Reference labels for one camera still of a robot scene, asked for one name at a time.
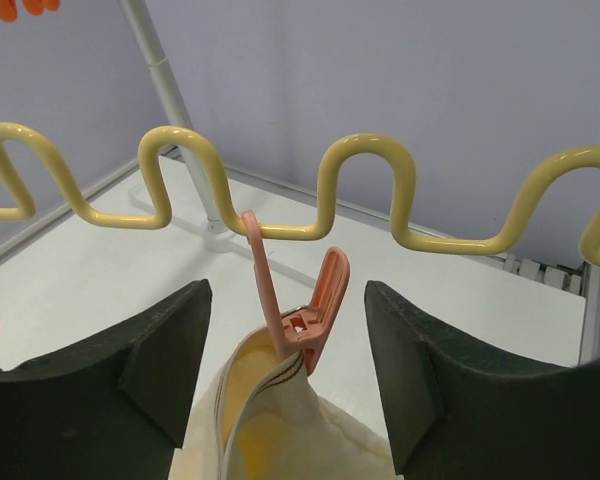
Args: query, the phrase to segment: orange clothespin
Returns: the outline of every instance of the orange clothespin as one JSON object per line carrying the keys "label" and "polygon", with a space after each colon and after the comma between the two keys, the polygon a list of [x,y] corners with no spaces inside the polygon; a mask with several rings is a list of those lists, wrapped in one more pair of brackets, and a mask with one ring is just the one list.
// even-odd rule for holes
{"label": "orange clothespin", "polygon": [[280,313],[260,226],[250,210],[242,214],[242,220],[253,252],[260,303],[276,352],[284,359],[302,350],[307,373],[311,375],[349,284],[349,260],[337,247],[327,250],[309,304]]}
{"label": "orange clothespin", "polygon": [[18,18],[18,8],[15,0],[0,0],[0,20],[3,22],[15,22]]}
{"label": "orange clothespin", "polygon": [[[42,15],[45,10],[56,12],[60,8],[60,0],[22,0],[24,8],[31,15]],[[0,0],[0,20],[7,23],[18,18],[16,0]]]}

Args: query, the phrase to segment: white surface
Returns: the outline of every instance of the white surface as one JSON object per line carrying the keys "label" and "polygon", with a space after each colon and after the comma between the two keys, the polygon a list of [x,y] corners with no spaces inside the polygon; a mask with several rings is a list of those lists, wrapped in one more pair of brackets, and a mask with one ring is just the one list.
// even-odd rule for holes
{"label": "white surface", "polygon": [[[162,160],[174,214],[195,217],[200,202],[184,165]],[[128,191],[136,172],[93,202],[106,211],[141,213]],[[315,209],[230,182],[238,210],[261,222],[309,223]],[[336,244],[349,255],[350,287],[312,383],[317,391],[385,434],[365,325],[367,280],[479,338],[563,365],[577,363],[584,300],[461,257],[411,252],[381,230],[338,218],[317,242],[268,241],[284,256],[319,259]],[[13,368],[146,309],[189,281],[208,278],[212,319],[196,397],[243,336],[263,324],[252,264],[235,253],[210,254],[176,225],[159,231],[96,228],[72,217],[0,266],[0,367]],[[305,303],[310,289],[274,273],[281,307]]]}

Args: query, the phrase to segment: gray wall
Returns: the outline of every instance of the gray wall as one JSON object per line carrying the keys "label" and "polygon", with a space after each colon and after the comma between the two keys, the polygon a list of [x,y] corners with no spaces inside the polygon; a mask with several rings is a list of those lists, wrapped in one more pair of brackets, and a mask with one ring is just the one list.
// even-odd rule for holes
{"label": "gray wall", "polygon": [[[359,131],[414,154],[412,219],[498,232],[547,156],[600,144],[600,0],[149,0],[197,129],[231,163],[315,188],[324,150]],[[339,196],[388,210],[377,159]],[[516,251],[577,265],[600,172],[554,185]]]}
{"label": "gray wall", "polygon": [[[142,135],[165,119],[116,2],[65,1],[55,14],[23,11],[14,24],[0,21],[0,121],[49,137],[82,186],[135,156]],[[42,164],[22,145],[9,145],[38,215],[59,206]],[[0,206],[11,205],[0,184]],[[0,243],[24,225],[0,223]]]}

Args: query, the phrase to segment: pink clothespin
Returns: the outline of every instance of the pink clothespin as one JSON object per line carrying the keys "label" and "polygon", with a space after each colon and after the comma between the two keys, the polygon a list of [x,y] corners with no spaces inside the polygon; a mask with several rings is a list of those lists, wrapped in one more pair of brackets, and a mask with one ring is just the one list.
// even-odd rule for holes
{"label": "pink clothespin", "polygon": [[303,350],[307,373],[311,375],[349,284],[349,260],[337,247],[327,250],[309,304],[280,313],[260,226],[251,210],[242,214],[242,220],[253,252],[260,303],[276,352],[284,359]]}

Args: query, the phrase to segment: canvas tote bag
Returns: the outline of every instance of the canvas tote bag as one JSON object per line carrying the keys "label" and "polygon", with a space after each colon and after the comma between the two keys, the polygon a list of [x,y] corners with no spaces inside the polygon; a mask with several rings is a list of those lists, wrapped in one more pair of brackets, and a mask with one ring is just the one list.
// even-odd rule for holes
{"label": "canvas tote bag", "polygon": [[170,480],[397,478],[388,443],[318,397],[302,353],[280,361],[266,328],[236,349],[191,412]]}

